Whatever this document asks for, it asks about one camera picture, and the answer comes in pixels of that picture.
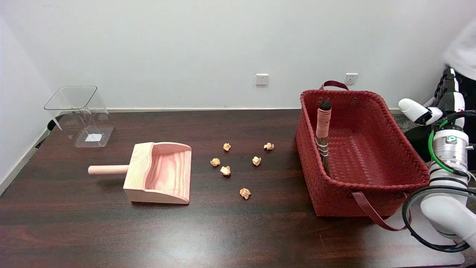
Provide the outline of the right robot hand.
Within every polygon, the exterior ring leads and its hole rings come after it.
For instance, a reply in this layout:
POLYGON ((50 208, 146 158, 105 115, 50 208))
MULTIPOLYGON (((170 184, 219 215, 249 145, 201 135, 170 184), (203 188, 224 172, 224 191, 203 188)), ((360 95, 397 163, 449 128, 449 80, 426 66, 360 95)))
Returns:
POLYGON ((465 100, 459 92, 454 69, 445 68, 434 96, 424 105, 405 98, 398 102, 398 107, 410 121, 420 126, 431 125, 448 114, 464 111, 465 100))

